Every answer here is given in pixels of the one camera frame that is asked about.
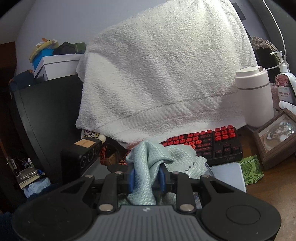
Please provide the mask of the cartoon plush toy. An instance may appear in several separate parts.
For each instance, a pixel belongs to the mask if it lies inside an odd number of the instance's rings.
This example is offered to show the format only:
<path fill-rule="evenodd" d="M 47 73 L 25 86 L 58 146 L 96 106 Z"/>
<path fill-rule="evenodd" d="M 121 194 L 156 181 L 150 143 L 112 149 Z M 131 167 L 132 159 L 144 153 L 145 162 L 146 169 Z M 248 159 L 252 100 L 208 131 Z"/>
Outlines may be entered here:
<path fill-rule="evenodd" d="M 102 142 L 102 144 L 104 144 L 106 141 L 106 136 L 101 133 L 96 133 L 88 130 L 81 130 L 81 138 L 84 138 L 84 137 L 98 139 Z"/>

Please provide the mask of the black cabinet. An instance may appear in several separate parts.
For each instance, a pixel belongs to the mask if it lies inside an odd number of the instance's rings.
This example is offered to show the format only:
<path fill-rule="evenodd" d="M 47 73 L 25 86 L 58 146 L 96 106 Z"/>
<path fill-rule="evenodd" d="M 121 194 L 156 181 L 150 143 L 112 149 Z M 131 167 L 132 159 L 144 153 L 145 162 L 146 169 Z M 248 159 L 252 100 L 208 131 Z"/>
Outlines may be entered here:
<path fill-rule="evenodd" d="M 60 152 L 81 138 L 81 130 L 75 123 L 82 88 L 83 82 L 79 77 L 71 75 L 13 93 L 22 121 L 24 151 L 53 183 L 62 177 Z"/>

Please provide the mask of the green patterned packet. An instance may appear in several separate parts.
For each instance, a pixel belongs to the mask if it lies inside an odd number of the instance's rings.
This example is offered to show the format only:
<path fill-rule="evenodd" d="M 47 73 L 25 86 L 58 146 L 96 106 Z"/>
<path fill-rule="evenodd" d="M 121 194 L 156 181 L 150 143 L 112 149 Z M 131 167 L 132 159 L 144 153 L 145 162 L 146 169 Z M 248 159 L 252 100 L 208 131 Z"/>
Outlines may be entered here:
<path fill-rule="evenodd" d="M 243 158 L 238 164 L 241 166 L 245 185 L 255 184 L 263 178 L 264 173 L 257 155 Z"/>

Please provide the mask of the white storage box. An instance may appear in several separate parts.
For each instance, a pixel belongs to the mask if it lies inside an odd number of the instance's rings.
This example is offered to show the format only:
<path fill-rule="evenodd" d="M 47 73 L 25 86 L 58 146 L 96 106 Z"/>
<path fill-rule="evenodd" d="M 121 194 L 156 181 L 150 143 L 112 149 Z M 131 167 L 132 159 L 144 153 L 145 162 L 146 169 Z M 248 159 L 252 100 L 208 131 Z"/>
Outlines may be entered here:
<path fill-rule="evenodd" d="M 76 75 L 76 68 L 83 54 L 44 56 L 34 71 L 34 78 L 45 81 Z"/>

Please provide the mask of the blue box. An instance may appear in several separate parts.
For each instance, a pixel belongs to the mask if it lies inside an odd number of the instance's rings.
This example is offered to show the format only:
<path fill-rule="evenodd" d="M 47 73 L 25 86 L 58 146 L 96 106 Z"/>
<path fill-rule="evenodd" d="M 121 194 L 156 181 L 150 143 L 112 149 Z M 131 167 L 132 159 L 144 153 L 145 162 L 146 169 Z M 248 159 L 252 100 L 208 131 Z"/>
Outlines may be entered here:
<path fill-rule="evenodd" d="M 37 69 L 38 64 L 40 63 L 41 59 L 46 56 L 52 56 L 54 49 L 43 49 L 41 50 L 33 59 L 33 67 L 34 70 Z"/>

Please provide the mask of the large white terry towel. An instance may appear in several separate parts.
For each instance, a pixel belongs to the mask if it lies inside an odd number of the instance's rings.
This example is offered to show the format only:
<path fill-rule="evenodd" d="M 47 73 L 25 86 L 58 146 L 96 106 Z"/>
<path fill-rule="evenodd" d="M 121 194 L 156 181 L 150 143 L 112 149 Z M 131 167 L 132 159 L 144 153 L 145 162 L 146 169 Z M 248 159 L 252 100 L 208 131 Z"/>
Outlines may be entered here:
<path fill-rule="evenodd" d="M 167 1 L 100 32 L 77 74 L 76 127 L 133 145 L 245 119 L 235 73 L 257 64 L 230 1 Z"/>

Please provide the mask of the black hexagonal box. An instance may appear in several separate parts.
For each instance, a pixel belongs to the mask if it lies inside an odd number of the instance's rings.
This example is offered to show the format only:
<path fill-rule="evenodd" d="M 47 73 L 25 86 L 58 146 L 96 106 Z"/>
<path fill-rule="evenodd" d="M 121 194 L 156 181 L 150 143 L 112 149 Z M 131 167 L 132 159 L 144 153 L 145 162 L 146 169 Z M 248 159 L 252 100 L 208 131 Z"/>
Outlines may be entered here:
<path fill-rule="evenodd" d="M 53 55 L 76 54 L 75 46 L 69 42 L 64 42 L 53 51 Z"/>

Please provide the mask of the brown framed picture box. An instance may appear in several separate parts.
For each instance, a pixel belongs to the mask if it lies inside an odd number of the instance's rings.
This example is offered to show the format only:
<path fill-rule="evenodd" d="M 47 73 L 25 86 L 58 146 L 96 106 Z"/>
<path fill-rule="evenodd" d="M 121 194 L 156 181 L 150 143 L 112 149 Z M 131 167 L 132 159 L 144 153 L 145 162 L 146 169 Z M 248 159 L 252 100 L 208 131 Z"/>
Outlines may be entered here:
<path fill-rule="evenodd" d="M 253 135 L 263 169 L 271 169 L 295 154 L 295 114 L 284 108 Z"/>

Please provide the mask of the yellow green plush toy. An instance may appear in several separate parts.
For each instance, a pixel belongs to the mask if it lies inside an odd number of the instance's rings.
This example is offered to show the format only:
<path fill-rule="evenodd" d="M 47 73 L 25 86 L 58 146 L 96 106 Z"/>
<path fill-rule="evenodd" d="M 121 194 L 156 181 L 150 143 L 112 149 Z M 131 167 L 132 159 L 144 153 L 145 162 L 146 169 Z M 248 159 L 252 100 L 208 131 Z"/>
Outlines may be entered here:
<path fill-rule="evenodd" d="M 33 63 L 34 58 L 44 49 L 56 49 L 59 46 L 59 43 L 57 40 L 45 40 L 45 38 L 42 39 L 42 42 L 39 42 L 34 47 L 32 54 L 29 57 L 30 63 Z"/>

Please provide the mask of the white cylindrical humidifier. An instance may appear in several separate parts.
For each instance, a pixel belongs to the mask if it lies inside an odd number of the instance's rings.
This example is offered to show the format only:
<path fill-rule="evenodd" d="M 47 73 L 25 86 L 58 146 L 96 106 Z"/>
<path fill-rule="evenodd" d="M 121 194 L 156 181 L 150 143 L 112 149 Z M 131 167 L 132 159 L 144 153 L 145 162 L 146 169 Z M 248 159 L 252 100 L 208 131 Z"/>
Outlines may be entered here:
<path fill-rule="evenodd" d="M 273 98 L 267 70 L 261 66 L 236 72 L 235 83 L 245 122 L 260 128 L 274 117 Z"/>

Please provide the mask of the white black plush toy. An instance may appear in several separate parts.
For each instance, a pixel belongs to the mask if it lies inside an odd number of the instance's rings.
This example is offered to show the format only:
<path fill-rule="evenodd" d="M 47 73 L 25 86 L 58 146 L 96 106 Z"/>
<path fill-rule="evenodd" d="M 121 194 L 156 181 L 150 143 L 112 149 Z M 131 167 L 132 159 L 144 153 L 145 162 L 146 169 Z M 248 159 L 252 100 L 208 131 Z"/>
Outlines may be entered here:
<path fill-rule="evenodd" d="M 295 76 L 284 73 L 278 76 L 278 96 L 280 109 L 288 109 L 295 114 Z"/>

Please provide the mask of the pink label pump bottle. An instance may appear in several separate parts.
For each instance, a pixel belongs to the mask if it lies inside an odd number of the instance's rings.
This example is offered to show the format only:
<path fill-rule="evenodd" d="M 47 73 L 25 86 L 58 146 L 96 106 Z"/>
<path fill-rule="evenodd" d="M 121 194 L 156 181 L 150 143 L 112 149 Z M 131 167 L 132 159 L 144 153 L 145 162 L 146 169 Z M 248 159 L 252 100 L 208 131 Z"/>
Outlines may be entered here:
<path fill-rule="evenodd" d="M 280 101 L 295 105 L 295 75 L 288 69 L 288 63 L 284 61 L 281 51 L 271 52 L 279 61 L 280 74 L 275 77 L 275 83 Z"/>

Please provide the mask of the ornate vintage mirror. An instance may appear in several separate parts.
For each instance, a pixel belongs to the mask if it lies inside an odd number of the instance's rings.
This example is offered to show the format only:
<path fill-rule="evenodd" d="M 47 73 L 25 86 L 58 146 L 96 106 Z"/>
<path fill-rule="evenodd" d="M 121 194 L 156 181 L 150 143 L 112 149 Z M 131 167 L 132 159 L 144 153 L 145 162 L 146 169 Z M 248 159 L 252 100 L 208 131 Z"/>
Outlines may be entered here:
<path fill-rule="evenodd" d="M 281 60 L 276 54 L 271 55 L 272 52 L 277 52 L 278 49 L 270 41 L 253 36 L 251 37 L 250 42 L 259 66 L 267 69 L 275 67 L 281 63 Z"/>

